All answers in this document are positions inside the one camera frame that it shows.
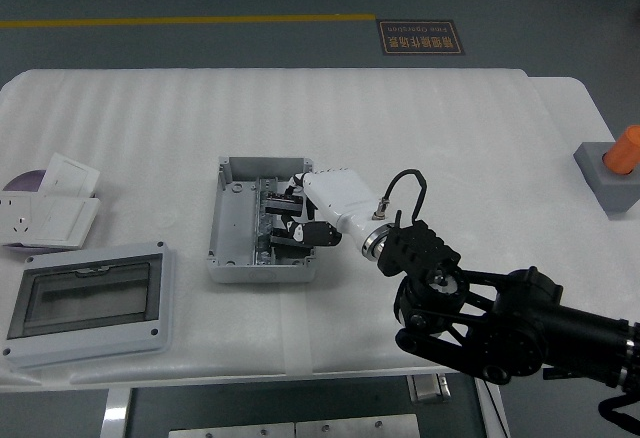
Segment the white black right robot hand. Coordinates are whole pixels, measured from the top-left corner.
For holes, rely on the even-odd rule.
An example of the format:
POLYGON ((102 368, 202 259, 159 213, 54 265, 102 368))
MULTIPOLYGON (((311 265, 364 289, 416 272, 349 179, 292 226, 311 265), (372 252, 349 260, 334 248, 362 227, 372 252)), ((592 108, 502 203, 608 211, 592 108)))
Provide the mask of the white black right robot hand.
POLYGON ((310 246, 331 246, 343 234, 351 236, 362 255, 371 259, 374 248, 388 233, 389 198, 378 198, 352 169, 294 175, 289 192, 299 188, 325 218, 323 222, 298 223, 282 217, 289 237, 310 246))

